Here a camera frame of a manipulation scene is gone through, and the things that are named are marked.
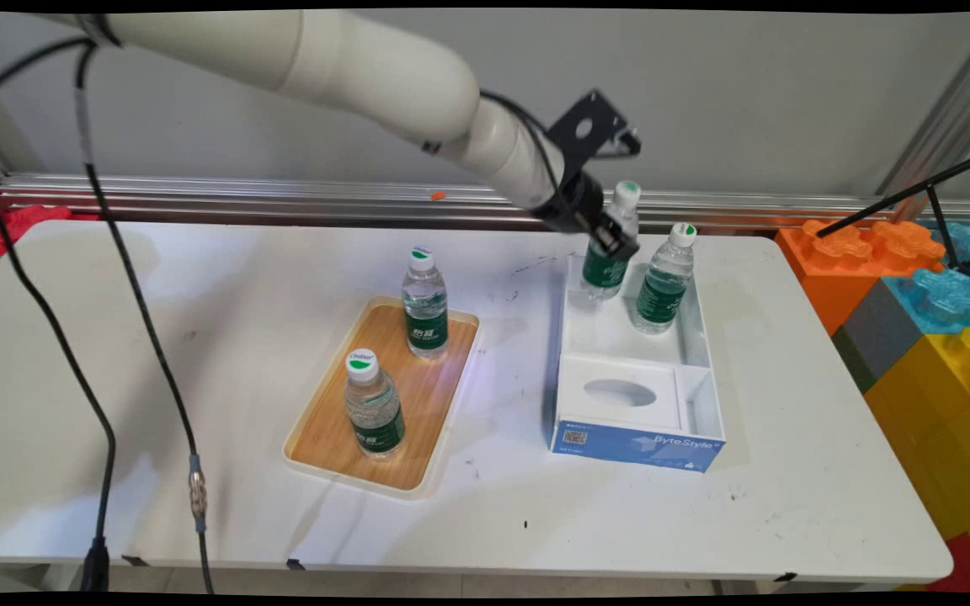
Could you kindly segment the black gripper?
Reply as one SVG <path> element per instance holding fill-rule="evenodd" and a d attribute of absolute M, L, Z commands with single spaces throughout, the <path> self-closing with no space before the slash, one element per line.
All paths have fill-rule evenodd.
<path fill-rule="evenodd" d="M 640 249 L 636 235 L 625 231 L 624 224 L 603 209 L 600 181 L 580 170 L 546 203 L 532 210 L 532 217 L 552 231 L 589 235 L 589 249 L 598 257 L 630 261 Z"/>

